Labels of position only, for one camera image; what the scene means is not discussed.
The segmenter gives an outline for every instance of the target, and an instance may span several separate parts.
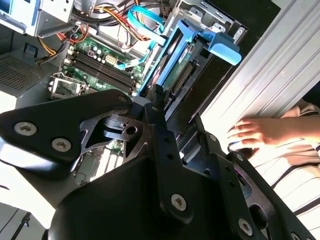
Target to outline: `orange wire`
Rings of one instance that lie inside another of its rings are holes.
[[[80,26],[80,28],[81,28],[81,36],[83,36],[80,40],[70,39],[70,40],[69,40],[69,43],[78,44],[78,43],[83,42],[83,41],[88,37],[88,35],[89,35],[89,25],[87,24],[86,27],[87,27],[87,31],[86,31],[86,33],[85,33],[84,26],[83,26],[83,25]],[[57,37],[58,37],[61,41],[63,41],[63,40],[66,39],[66,36],[65,36],[62,32],[57,33]]]

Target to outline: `screw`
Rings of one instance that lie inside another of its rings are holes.
[[[56,138],[52,141],[52,147],[58,152],[67,152],[71,149],[71,142],[64,138]]]
[[[240,161],[243,161],[244,158],[240,155],[240,154],[236,154],[236,157],[240,160]]]
[[[250,226],[250,224],[242,219],[242,218],[239,218],[238,220],[238,224],[239,224],[239,227],[240,229],[245,233],[247,234],[248,236],[252,236],[252,234],[254,233],[253,230],[252,230],[252,227]]]
[[[118,98],[125,103],[128,101],[124,96],[119,96]]]
[[[211,138],[212,141],[217,141],[217,138],[215,136],[213,136],[213,135],[210,135],[210,138]]]
[[[171,204],[181,212],[187,209],[186,200],[180,194],[177,193],[171,196]]]
[[[159,112],[159,108],[157,108],[156,106],[152,106],[152,109],[156,112]]]
[[[32,136],[37,132],[37,127],[31,122],[21,121],[14,125],[14,130],[17,134],[23,136]]]
[[[294,232],[291,232],[291,237],[293,240],[301,240],[300,237],[298,237],[298,235],[295,234]]]

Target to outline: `human hand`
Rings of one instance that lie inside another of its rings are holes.
[[[232,150],[276,147],[292,138],[291,118],[243,119],[227,133]]]

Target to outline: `motherboard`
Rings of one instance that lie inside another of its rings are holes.
[[[69,84],[65,82],[58,84],[52,95],[57,97],[61,95],[60,93],[67,93],[66,97],[72,97],[72,95],[118,89],[128,96],[135,96],[142,85],[144,67],[136,65],[124,69],[118,68],[119,64],[130,60],[125,54],[116,52],[87,37],[84,41],[69,46],[67,56],[61,66],[63,77],[60,76],[56,80],[63,79],[70,82]],[[85,91],[70,94],[70,92],[75,92],[74,89],[69,89],[74,88],[73,82],[85,84],[86,86],[83,87]]]

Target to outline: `finger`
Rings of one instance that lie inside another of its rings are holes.
[[[253,124],[253,122],[255,121],[255,119],[242,119],[240,121],[238,121],[235,126],[241,126],[241,125],[251,125]]]
[[[242,134],[242,133],[247,133],[254,131],[256,127],[254,125],[241,125],[241,126],[235,126],[234,128],[230,129],[227,133],[226,136],[227,138],[237,135],[237,134]]]
[[[230,143],[240,142],[246,139],[259,139],[259,135],[255,131],[247,131],[237,133],[228,137]]]
[[[230,146],[230,149],[233,151],[237,151],[240,149],[250,148],[255,149],[261,146],[261,142],[257,139],[245,139]]]

